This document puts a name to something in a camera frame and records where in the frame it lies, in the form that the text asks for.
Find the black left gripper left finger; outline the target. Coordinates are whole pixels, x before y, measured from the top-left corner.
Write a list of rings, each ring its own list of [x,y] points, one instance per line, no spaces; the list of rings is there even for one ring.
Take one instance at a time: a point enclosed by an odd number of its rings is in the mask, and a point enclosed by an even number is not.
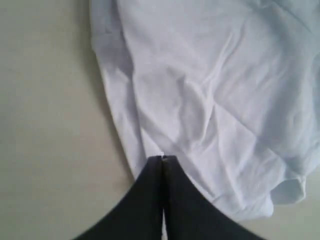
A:
[[[148,158],[121,201],[77,240],[160,240],[163,233],[162,158]]]

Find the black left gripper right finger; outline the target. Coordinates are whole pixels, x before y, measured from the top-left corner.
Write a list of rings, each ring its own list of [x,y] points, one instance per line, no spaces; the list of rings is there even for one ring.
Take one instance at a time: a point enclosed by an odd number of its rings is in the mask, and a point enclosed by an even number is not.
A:
[[[251,240],[253,233],[215,208],[194,186],[178,159],[162,162],[164,215],[169,240]]]

